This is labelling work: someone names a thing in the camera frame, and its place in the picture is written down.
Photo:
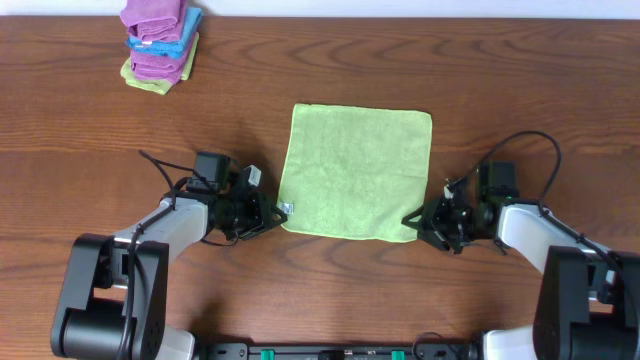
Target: wooden tabletop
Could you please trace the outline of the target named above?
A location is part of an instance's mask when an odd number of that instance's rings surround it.
[[[116,17],[0,18],[0,358],[51,357],[73,241],[156,207],[166,184],[137,149],[184,165],[223,152],[275,195],[299,102],[432,114],[429,198],[505,136],[547,131],[564,150],[554,213],[640,251],[640,22],[208,17],[200,34],[191,79],[160,96],[120,77]],[[554,153],[524,138],[497,158],[534,197]],[[453,256],[276,229],[191,246],[170,267],[167,322],[256,343],[467,338],[531,323],[540,280],[488,243]]]

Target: green towel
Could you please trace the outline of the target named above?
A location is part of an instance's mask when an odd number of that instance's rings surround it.
[[[424,202],[431,116],[418,111],[301,105],[293,109],[279,205],[282,226],[345,239],[407,242],[400,222]]]
[[[189,52],[189,57],[187,58],[186,64],[184,64],[184,68],[182,69],[182,74],[180,74],[180,80],[189,79],[189,74],[191,73],[191,67],[193,66],[193,58],[196,55],[196,47],[198,45],[198,39],[200,35],[196,33],[196,37],[193,39],[193,46],[191,46],[191,52]],[[122,65],[122,69],[120,69],[120,76],[122,76],[129,86],[137,87],[142,90],[153,91],[156,94],[164,95],[166,94],[171,86],[173,86],[167,80],[138,80],[136,79],[133,71],[131,70],[131,58],[128,58],[127,61]]]

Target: stack of folded towels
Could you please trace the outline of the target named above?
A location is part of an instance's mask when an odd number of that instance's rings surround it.
[[[201,9],[187,0],[128,0],[120,18],[131,48],[120,70],[128,85],[164,95],[189,78]]]

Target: white wall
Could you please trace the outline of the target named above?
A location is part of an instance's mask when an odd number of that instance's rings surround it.
[[[226,16],[640,19],[640,0],[191,0]],[[115,15],[126,0],[0,0],[0,15]]]

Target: blue towel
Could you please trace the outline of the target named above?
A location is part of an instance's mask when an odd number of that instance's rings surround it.
[[[154,41],[150,45],[143,44],[142,41],[133,36],[127,39],[127,46],[135,51],[152,54],[158,56],[168,55],[171,58],[178,59],[182,57],[185,51],[189,50],[191,37],[196,31],[200,20],[202,19],[202,9],[189,7],[184,19],[184,29],[182,37],[174,42]]]

